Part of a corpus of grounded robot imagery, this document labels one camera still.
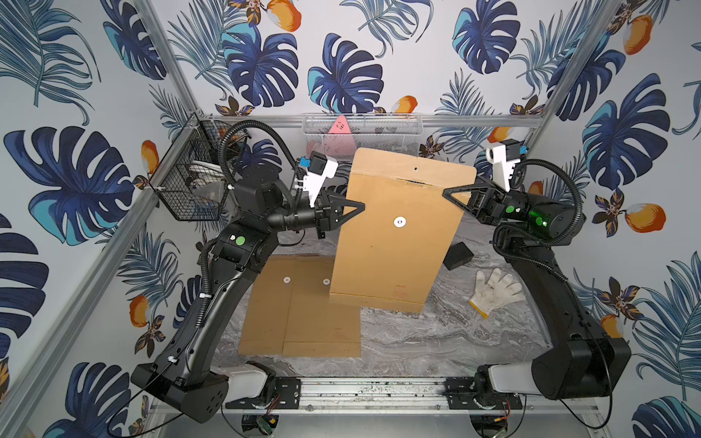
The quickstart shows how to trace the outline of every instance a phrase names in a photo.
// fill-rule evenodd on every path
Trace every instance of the black wire basket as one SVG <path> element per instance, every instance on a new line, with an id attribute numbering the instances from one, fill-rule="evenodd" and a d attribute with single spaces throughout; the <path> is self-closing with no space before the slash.
<path id="1" fill-rule="evenodd" d="M 229 190 L 221 173 L 210 170 L 207 164 L 219 165 L 217 148 L 229 127 L 221 121 L 200 121 L 157 188 L 158 197 L 176 220 L 218 221 L 222 217 Z M 227 161 L 238 157 L 247 137 L 248 133 L 242 131 L 231 140 Z"/>

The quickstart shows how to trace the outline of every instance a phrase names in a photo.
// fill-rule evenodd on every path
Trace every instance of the wallpaper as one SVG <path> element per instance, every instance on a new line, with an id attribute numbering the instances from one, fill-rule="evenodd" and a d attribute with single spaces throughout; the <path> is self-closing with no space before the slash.
<path id="1" fill-rule="evenodd" d="M 37 437 L 108 438 L 108 427 L 117 436 L 146 429 L 154 398 L 144 393 L 125 406 L 139 390 L 129 375 L 156 359 L 180 327 L 200 290 L 202 241 L 224 224 L 176 221 L 162 205 L 154 209 L 34 410 L 27 426 Z M 112 234 L 91 245 L 104 247 Z"/>
<path id="2" fill-rule="evenodd" d="M 128 1 L 0 3 L 0 400 L 186 122 Z"/>
<path id="3" fill-rule="evenodd" d="M 509 114 L 513 104 L 517 113 L 537 114 L 598 4 L 154 2 L 200 108 L 206 114 L 253 116 Z M 490 132 L 471 137 L 479 144 Z"/>
<path id="4" fill-rule="evenodd" d="M 557 260 L 633 352 L 613 393 L 613 437 L 701 436 L 699 16 L 699 2 L 626 1 L 532 155 L 576 181 L 587 218 Z M 580 102 L 595 83 L 605 91 Z M 571 199 L 538 168 L 526 187 Z"/>

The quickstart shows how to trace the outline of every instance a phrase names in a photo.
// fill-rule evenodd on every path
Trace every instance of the metal bracket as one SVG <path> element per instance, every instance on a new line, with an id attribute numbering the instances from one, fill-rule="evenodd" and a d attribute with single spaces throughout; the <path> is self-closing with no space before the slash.
<path id="1" fill-rule="evenodd" d="M 299 408 L 301 386 L 302 383 L 298 378 L 275 377 L 275 387 L 271 399 L 274 400 L 280 395 L 278 402 L 275 404 L 275 410 Z M 261 409 L 261 401 L 261 398 L 239 399 L 226 403 L 224 407 L 227 409 Z"/>
<path id="2" fill-rule="evenodd" d="M 443 395 L 448 399 L 448 409 L 451 411 L 480 411 L 492 409 L 504 409 L 510 406 L 512 411 L 523 409 L 521 399 L 515 395 L 505 392 L 492 394 L 489 397 L 489 405 L 478 403 L 475 400 L 477 392 L 474 386 L 475 379 L 472 377 L 448 377 L 445 379 L 445 392 Z"/>
<path id="3" fill-rule="evenodd" d="M 295 377 L 278 377 L 275 379 L 275 393 L 280 395 L 275 409 L 298 409 L 302 382 Z"/>

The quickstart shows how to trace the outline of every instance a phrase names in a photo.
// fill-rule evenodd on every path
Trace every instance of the flat cardboard sheet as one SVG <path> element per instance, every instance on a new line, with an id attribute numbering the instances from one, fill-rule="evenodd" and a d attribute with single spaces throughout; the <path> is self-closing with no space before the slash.
<path id="1" fill-rule="evenodd" d="M 253 285 L 238 354 L 360 357 L 360 307 L 329 302 L 333 270 L 333 257 L 272 256 Z"/>
<path id="2" fill-rule="evenodd" d="M 471 166 L 358 149 L 346 197 L 365 211 L 341 227 L 330 301 L 421 312 L 463 216 L 443 189 L 476 175 Z"/>

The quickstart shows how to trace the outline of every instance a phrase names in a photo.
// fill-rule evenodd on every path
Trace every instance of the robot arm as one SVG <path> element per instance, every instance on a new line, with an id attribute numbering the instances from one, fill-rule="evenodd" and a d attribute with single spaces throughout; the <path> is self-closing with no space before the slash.
<path id="1" fill-rule="evenodd" d="M 516 165 L 517 171 L 523 175 L 528 164 L 551 169 L 576 191 L 573 181 L 551 163 L 526 160 Z M 462 192 L 472 193 L 467 205 L 453 197 Z M 490 399 L 503 397 L 499 393 L 504 392 L 536 393 L 548 399 L 609 395 L 630 359 L 630 348 L 623 339 L 609 337 L 584 308 L 551 250 L 551 246 L 569 245 L 582 228 L 578 192 L 573 198 L 579 208 L 545 196 L 507 191 L 477 177 L 475 184 L 446 189 L 443 196 L 481 223 L 497 226 L 494 249 L 523 279 L 553 344 L 532 362 L 480 367 L 475 376 L 477 390 L 471 395 L 485 405 L 494 404 Z"/>
<path id="2" fill-rule="evenodd" d="M 332 163 L 335 160 L 315 154 L 307 164 L 310 173 L 318 168 L 325 178 L 329 173 L 324 169 Z M 202 292 L 165 350 L 153 363 L 138 365 L 131 375 L 132 383 L 201 423 L 217 412 L 229 391 L 229 377 L 210 371 L 219 339 L 241 297 L 278 246 L 278 231 L 316 228 L 319 238 L 324 238 L 325 231 L 340 227 L 365 209 L 365 204 L 320 191 L 320 186 L 311 189 L 315 201 L 305 197 L 295 206 L 284 190 L 277 168 L 270 164 L 243 171 L 243 178 L 233 187 L 241 216 L 216 241 L 208 242 L 200 257 Z M 354 210 L 343 214 L 344 207 Z M 209 264 L 206 257 L 210 249 L 213 257 Z M 234 372 L 235 393 L 229 399 L 258 397 L 273 375 L 251 364 Z M 260 404 L 270 402 L 270 396 L 267 391 Z"/>

